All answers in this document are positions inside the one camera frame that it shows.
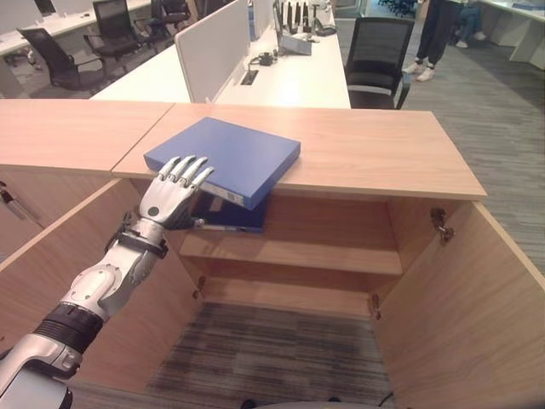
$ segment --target robot finger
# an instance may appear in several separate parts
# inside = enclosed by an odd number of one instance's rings
[[[197,159],[187,168],[180,178],[180,183],[183,183],[184,187],[188,187],[191,183],[191,179],[195,176],[199,168],[208,161],[208,158],[203,156],[202,158]]]
[[[206,168],[205,170],[203,170],[201,173],[199,173],[195,179],[193,179],[192,183],[191,183],[191,186],[192,187],[199,187],[203,184],[204,180],[210,176],[212,174],[212,172],[214,172],[214,168],[212,166],[209,166],[208,168]]]
[[[164,179],[167,177],[167,175],[170,173],[170,171],[176,166],[176,164],[180,162],[180,157],[175,156],[172,159],[169,159],[169,161],[164,164],[164,166],[159,171],[159,179],[164,181]]]
[[[170,181],[177,182],[180,179],[181,172],[183,172],[186,167],[195,160],[195,155],[186,156],[182,161],[180,161],[174,169],[172,169],[168,175]]]

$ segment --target wood grain surface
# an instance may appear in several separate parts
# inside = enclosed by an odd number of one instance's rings
[[[207,302],[359,318],[369,317],[368,297],[358,291],[222,277],[207,279],[204,287]]]
[[[8,184],[9,192],[16,199],[36,214],[37,222],[47,227],[111,178],[108,175],[63,175],[51,170],[0,169],[0,180]]]
[[[200,257],[185,257],[183,262],[186,267],[188,260],[192,262],[191,266],[205,277],[246,279],[250,281],[303,285],[331,290],[375,292],[375,290],[382,288],[384,285],[397,281],[396,277],[383,274],[362,274],[354,271]]]
[[[263,233],[190,232],[181,255],[403,273],[383,202],[273,195]]]
[[[115,167],[151,177],[143,155],[205,116],[295,139],[279,189],[480,199],[485,191],[430,112],[176,104]]]
[[[399,407],[541,408],[545,279],[481,204],[464,204],[374,320]]]
[[[139,201],[129,181],[111,181],[0,264],[0,349],[32,332],[76,275],[103,257],[123,213]],[[102,329],[76,379],[143,391],[198,311],[201,300],[192,298],[194,290],[171,251]]]
[[[162,102],[0,100],[0,167],[107,174],[171,106]]]
[[[462,202],[457,200],[421,198],[390,198],[388,200],[388,214],[404,271],[407,271],[412,262],[421,255],[432,238],[438,235],[432,224],[430,210],[432,208],[445,210],[445,226],[449,227],[450,216],[461,204]]]

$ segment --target blue binder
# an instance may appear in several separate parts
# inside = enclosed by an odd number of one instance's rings
[[[262,233],[267,214],[267,197],[255,209],[248,210],[217,196],[202,192],[192,211],[192,216],[204,219],[204,230]]]
[[[144,159],[158,171],[174,156],[206,156],[215,172],[202,189],[253,210],[300,152],[298,141],[207,117],[155,147]]]

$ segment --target open cabinet door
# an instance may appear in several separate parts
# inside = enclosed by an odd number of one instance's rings
[[[74,278],[103,257],[124,212],[140,200],[128,180],[110,181],[0,264],[0,350],[32,332]],[[74,379],[143,392],[197,313],[195,291],[170,251],[100,331]]]
[[[399,409],[545,407],[545,279],[482,204],[451,216],[373,320]]]

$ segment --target cabinet top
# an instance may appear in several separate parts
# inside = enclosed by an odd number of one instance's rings
[[[143,154],[210,116],[301,141],[277,188],[481,199],[430,112],[83,100],[0,101],[1,167],[151,178]]]

